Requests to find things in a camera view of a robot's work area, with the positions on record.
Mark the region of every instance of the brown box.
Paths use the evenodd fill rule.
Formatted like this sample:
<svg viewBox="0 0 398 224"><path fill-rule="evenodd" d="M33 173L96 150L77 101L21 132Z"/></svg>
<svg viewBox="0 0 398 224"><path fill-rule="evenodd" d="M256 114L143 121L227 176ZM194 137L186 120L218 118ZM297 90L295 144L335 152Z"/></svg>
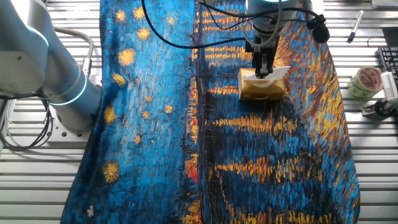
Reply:
<svg viewBox="0 0 398 224"><path fill-rule="evenodd" d="M239 100L281 100L286 93L283 78L271 82L268 80L245 80L244 77L252 75L254 68L241 68L238 74Z"/></svg>

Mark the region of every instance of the white pen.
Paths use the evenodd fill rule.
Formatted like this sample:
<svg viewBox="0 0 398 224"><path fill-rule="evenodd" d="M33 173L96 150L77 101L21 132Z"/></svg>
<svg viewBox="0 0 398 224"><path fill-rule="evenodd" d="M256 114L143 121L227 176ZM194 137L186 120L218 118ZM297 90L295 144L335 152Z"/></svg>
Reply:
<svg viewBox="0 0 398 224"><path fill-rule="evenodd" d="M347 40L348 43L351 43L351 42L354 40L355 33L356 33L356 31L358 30L359 24L361 23L361 20L362 20L362 17L363 17L363 14L364 14L364 13L365 13L365 12L364 12L363 10L361 10L361 11L359 12L358 17L356 18L355 26L354 26L353 29L351 30L351 35L349 35L349 38L348 38L348 40Z"/></svg>

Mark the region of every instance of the cable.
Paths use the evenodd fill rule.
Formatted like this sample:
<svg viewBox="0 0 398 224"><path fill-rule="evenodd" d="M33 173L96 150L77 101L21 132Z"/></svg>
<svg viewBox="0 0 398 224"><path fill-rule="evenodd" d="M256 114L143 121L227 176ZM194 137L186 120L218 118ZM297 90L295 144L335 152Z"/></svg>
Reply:
<svg viewBox="0 0 398 224"><path fill-rule="evenodd" d="M168 40L166 40L165 38L163 38L155 29L155 27L152 25L149 16L148 16L148 12L147 9L145 7L145 0L141 0L141 4L142 4L142 10L144 11L144 15L145 18L148 22L148 25L150 27L150 29L153 31L153 33L163 42L165 42L166 44L169 44L172 47L177 47L180 49L202 49L202 48L206 48L206 47L211 47L211 46L216 46L216 45L220 45L220 44L226 44L226 43L230 43L230 42L234 42L234 41L240 41L240 40L245 40L245 38L241 37L241 38L233 38L233 39L229 39L229 40L223 40L223 41L219 41L219 42L214 42L211 44L204 44L204 45L197 45L197 46L183 46L183 45L178 45L178 44L174 44L169 42Z"/></svg>
<svg viewBox="0 0 398 224"><path fill-rule="evenodd" d="M86 57L91 58L91 56L93 56L94 42L93 42L93 39L91 39L91 37L89 35L79 32L79 31L76 31L76 30L71 30L71 29L66 29L66 28L61 28L61 27L56 27L56 26L54 27L54 30L56 32L60 32L63 34L74 35L74 36L82 38L90 45Z"/></svg>
<svg viewBox="0 0 398 224"><path fill-rule="evenodd" d="M220 30L229 30L229 29L232 29L232 28L238 26L239 24L241 24L241 23L243 23L243 22L251 21L251 20L256 19L256 18L259 18L259 17L271 18L271 17L269 17L269 16L257 16L257 17L253 17L253 18L249 18L249 19L245 19L245 20L243 20L243 21L237 22L237 23L235 23L234 25L232 25L232 26L230 26L230 27L221 27L221 26L217 23L216 19L214 18L213 13L211 13L210 8L207 6L206 0L203 0L203 3L205 4L204 6L207 8L207 11L209 12L209 14L210 14L210 16L211 16L211 19L213 20L214 24L215 24Z"/></svg>
<svg viewBox="0 0 398 224"><path fill-rule="evenodd" d="M282 17L282 10L283 10L283 7L282 7L282 0L279 0L279 2L278 2L278 8L279 8L279 10L278 10L278 19L277 19L277 21L276 21L275 29L274 29L272 35L268 38L268 40L266 40L265 42L263 42L263 43L261 43L261 44L256 44L256 43L254 43L253 41L251 41L250 38L248 37L248 35L246 34L246 31L244 30L244 26L242 26L242 25L240 26L240 27L241 27L241 31L243 32L244 38L246 39L246 41L247 41L250 45L252 45L252 47L264 47L264 46L267 46L271 41L273 41L273 40L275 39L275 37L276 37L276 35L277 35L277 33L278 33L278 28L279 28L279 25L280 25L280 20L281 20L281 17Z"/></svg>
<svg viewBox="0 0 398 224"><path fill-rule="evenodd" d="M398 55L397 55L397 56L393 56L392 58L390 58L390 59L388 60L387 71L391 72L391 63L394 61L395 58L398 58Z"/></svg>
<svg viewBox="0 0 398 224"><path fill-rule="evenodd" d="M35 139L35 141L34 141L32 144L30 144L29 146L21 146L20 144L18 144L18 143L15 141L15 139L11 136L9 130L8 130L7 133L8 133L8 135L10 136L11 140L14 141L14 143L15 143L16 145L13 145L13 144L11 144L9 141L6 140L5 136L4 136L3 133L2 133L2 130L3 130L3 127L4 127L4 124L3 124L4 117L5 117L4 112L5 112L6 108L7 108L8 101L5 101L5 102L3 103L2 107L1 107L1 110L0 110L0 124L1 124L1 126L2 126L2 128L1 128L1 130L0 130L0 139L1 139L1 141L3 142L3 144L4 144L9 150L21 152L21 151L25 151L25 150L27 150L27 149L32 149L32 148L37 148L37 147L43 146L43 145L49 140L50 136L52 135L52 131L53 131L53 121L52 121L52 120L53 120L53 117L52 117L51 112L50 112L50 110L49 110L49 103L48 103L48 101L42 100L42 103L43 103L45 109L47 110L47 112L46 112L45 125L44 125L43 130L40 132L40 134L39 134L39 135L37 136L37 138Z"/></svg>
<svg viewBox="0 0 398 224"><path fill-rule="evenodd" d="M198 2L198 3L201 4L201 5L206 5L210 9L212 9L214 11L217 11L217 12L220 12L222 14L225 14L227 16L238 17L238 18L251 18L251 17L257 17L257 16L263 16L263 15L266 15L266 14L272 14L272 13L275 13L275 12L279 11L278 9L273 9L273 10L267 10L267 11L263 11L263 12L258 12L258 13L255 13L255 14L244 14L244 13L235 14L235 13L224 11L222 9L218 9L217 7L213 7L213 6L208 5L208 4L204 4L202 2ZM318 16L318 14L313 12L313 11L310 11L310 10L307 10L307 9L302 9L302 8L299 8L299 7L286 7L286 8L283 8L283 11L304 12L304 13L312 15L314 17Z"/></svg>

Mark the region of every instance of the table surface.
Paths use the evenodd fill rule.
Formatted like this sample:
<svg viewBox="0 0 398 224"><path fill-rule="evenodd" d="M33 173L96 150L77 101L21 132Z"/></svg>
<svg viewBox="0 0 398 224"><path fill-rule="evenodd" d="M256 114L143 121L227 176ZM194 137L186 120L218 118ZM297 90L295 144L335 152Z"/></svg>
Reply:
<svg viewBox="0 0 398 224"><path fill-rule="evenodd" d="M394 118L372 121L361 116L361 106L347 89L349 78L365 65L379 67L376 50L385 46L381 28L398 26L398 11L375 11L368 0L313 0L314 11L323 12L331 38L328 42L335 62L345 105L356 170L361 187L360 224L398 223L398 129ZM91 79L101 80L101 46L98 25L99 0L52 0L53 24L90 35L95 43ZM346 40L360 10L365 14L351 44ZM88 45L81 39L58 35L78 62ZM11 133L30 144L41 131L45 110L39 100L18 100L10 125ZM45 144L30 153L3 149L0 157L0 223L59 223L73 178L83 156L85 142Z"/></svg>

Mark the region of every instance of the keyboard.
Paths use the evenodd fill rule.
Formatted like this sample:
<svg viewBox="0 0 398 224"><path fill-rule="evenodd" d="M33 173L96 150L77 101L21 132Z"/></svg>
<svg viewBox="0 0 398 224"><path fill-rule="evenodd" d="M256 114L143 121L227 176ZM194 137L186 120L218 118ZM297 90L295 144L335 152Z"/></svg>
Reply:
<svg viewBox="0 0 398 224"><path fill-rule="evenodd" d="M388 61L390 60L391 57L395 57L398 55L398 47L379 47L377 50L379 57L380 57L380 63L382 66L383 72L387 71L387 67L389 65ZM391 72L394 76L394 80L398 82L398 58L395 58L393 62L391 63Z"/></svg>

